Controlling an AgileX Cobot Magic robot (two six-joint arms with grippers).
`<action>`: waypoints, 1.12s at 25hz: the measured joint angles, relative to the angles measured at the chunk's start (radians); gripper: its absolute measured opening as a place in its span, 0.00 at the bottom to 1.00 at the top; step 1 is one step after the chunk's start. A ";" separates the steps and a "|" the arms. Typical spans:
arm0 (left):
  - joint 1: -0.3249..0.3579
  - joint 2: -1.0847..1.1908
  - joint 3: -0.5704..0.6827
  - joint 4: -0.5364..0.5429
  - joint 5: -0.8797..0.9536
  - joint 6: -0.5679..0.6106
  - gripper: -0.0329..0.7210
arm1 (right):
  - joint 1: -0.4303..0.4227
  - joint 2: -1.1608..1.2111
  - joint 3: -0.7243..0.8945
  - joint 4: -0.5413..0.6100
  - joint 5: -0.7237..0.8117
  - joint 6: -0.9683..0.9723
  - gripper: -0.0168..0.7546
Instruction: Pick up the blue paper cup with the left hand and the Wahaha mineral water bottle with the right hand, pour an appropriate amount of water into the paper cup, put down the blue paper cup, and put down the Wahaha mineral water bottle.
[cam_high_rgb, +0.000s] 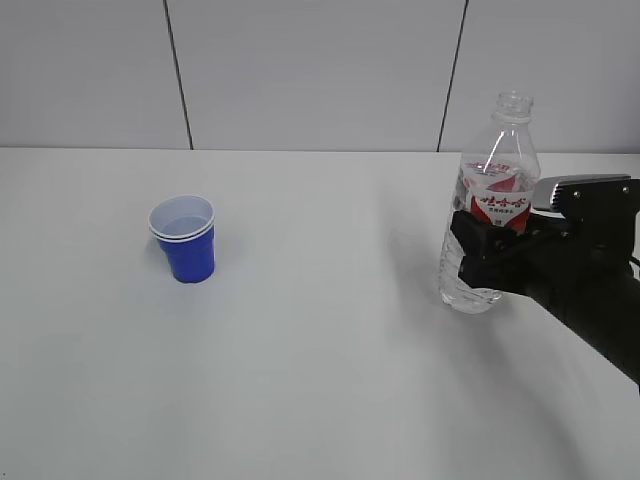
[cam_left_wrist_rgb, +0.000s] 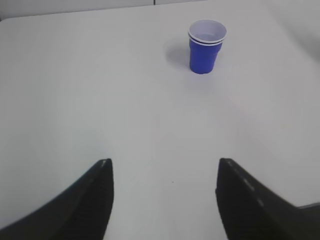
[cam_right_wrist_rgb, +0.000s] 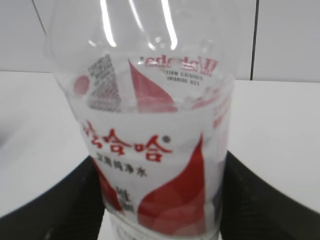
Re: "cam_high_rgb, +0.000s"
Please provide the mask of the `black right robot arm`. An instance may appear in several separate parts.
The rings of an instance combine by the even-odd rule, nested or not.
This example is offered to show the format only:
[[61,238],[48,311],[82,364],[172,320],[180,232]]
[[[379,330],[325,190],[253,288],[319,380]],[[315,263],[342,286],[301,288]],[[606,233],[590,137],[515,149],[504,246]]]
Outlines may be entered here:
[[536,214],[518,234],[458,211],[450,230],[463,250],[460,280],[532,299],[639,380],[639,281],[631,254],[596,244],[567,220]]

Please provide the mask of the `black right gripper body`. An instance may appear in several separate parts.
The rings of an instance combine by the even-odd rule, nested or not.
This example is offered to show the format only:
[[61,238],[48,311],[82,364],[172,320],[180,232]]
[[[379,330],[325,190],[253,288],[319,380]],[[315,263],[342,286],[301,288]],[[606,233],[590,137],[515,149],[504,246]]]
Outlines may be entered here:
[[571,234],[565,219],[533,214],[518,236],[523,248],[518,258],[480,260],[463,252],[459,279],[472,288],[546,296],[605,274],[630,274],[635,263],[633,253],[587,245]]

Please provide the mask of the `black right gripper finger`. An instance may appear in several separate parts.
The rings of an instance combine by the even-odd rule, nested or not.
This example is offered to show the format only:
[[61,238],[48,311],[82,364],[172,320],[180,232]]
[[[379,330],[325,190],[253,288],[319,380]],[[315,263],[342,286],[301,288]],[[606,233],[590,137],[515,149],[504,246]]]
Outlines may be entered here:
[[523,254],[521,239],[514,230],[483,223],[466,211],[453,214],[450,231],[468,257],[507,260]]

